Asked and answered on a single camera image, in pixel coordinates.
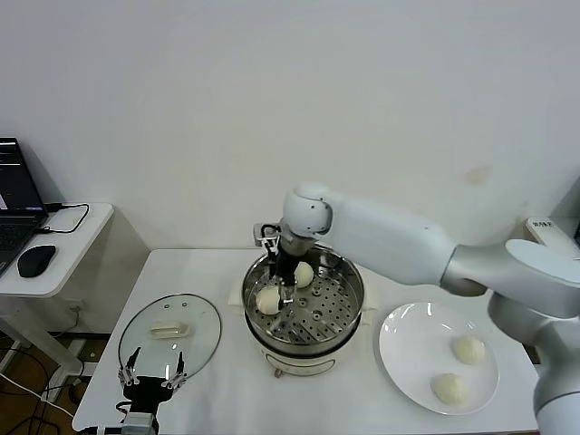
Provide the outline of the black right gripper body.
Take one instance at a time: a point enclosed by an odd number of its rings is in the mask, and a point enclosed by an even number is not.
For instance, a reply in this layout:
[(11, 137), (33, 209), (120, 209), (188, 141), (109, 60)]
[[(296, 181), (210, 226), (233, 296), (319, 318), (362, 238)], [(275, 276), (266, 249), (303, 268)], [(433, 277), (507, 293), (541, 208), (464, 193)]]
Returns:
[(292, 256), (286, 252), (278, 252), (275, 261), (275, 275), (282, 284), (295, 283), (295, 270), (300, 263), (298, 256)]

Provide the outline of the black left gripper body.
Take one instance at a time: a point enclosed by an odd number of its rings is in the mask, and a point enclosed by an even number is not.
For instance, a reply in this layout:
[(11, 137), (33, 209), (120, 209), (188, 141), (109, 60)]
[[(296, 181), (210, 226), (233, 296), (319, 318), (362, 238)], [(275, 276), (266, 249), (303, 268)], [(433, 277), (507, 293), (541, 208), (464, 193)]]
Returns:
[(129, 412), (156, 415), (161, 403), (169, 401), (173, 395), (173, 385), (160, 377), (138, 376), (120, 377), (123, 397), (130, 402)]

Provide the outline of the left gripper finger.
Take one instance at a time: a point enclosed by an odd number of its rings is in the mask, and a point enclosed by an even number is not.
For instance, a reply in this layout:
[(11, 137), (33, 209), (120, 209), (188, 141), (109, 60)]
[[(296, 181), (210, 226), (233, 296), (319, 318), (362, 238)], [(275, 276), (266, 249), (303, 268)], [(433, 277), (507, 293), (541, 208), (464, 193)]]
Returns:
[(140, 353), (140, 348), (137, 348), (128, 358), (127, 362), (122, 365), (118, 371), (118, 377), (121, 385), (135, 385), (138, 379), (134, 375), (135, 362)]
[(180, 352), (176, 373), (171, 378), (168, 378), (164, 383), (162, 383), (162, 387), (168, 390), (177, 390), (186, 380), (186, 378), (187, 374), (185, 373), (185, 361), (183, 358), (183, 352)]

